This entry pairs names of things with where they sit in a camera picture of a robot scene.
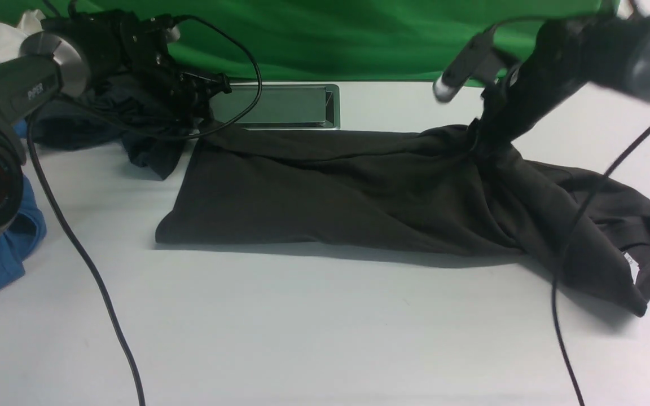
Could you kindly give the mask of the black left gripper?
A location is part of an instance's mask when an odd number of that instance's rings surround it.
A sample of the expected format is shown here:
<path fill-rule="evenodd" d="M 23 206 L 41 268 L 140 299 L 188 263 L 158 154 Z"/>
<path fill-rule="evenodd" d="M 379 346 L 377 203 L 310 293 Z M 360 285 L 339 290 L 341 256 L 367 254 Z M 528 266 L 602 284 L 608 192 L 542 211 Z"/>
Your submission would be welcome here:
<path fill-rule="evenodd" d="M 43 75 L 48 96 L 76 98 L 105 81 L 131 77 L 156 98 L 186 111 L 209 109 L 219 94 L 232 93 L 224 73 L 183 71 L 168 51 L 165 29 L 172 15 L 141 20 L 132 11 L 98 12 L 69 8 L 65 16 L 43 21 L 43 56 L 51 62 Z"/>

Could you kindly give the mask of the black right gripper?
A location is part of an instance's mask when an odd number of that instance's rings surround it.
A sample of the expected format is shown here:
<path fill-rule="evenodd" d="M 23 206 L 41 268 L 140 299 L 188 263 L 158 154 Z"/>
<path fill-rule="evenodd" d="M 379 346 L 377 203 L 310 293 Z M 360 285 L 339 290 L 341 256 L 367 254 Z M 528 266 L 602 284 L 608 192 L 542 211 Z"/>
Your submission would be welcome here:
<path fill-rule="evenodd" d="M 587 83 L 650 103 L 650 16 L 545 21 L 503 104 L 485 103 L 475 146 L 511 143 Z"/>

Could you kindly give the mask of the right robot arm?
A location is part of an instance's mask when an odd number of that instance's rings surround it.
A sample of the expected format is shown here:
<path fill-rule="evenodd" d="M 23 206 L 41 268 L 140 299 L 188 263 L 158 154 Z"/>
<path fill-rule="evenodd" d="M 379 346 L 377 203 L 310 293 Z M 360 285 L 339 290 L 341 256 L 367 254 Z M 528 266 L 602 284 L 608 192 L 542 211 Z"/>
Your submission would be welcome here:
<path fill-rule="evenodd" d="M 587 83 L 650 103 L 650 16 L 545 21 L 503 105 L 486 108 L 477 146 L 511 143 Z"/>

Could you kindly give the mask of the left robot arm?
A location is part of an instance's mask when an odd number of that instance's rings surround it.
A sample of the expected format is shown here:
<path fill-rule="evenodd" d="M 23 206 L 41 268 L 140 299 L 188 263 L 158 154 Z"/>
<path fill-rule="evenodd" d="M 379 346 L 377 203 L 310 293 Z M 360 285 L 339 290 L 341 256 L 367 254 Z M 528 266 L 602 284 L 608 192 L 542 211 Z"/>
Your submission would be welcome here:
<path fill-rule="evenodd" d="M 229 78 L 176 62 L 168 51 L 188 16 L 142 20 L 132 11 L 47 18 L 23 40 L 20 55 L 0 63 L 0 234 L 23 199 L 27 157 L 15 124 L 51 101 L 72 102 L 112 85 L 152 108 L 156 126 L 195 129 L 212 120 L 209 101 L 232 91 Z"/>

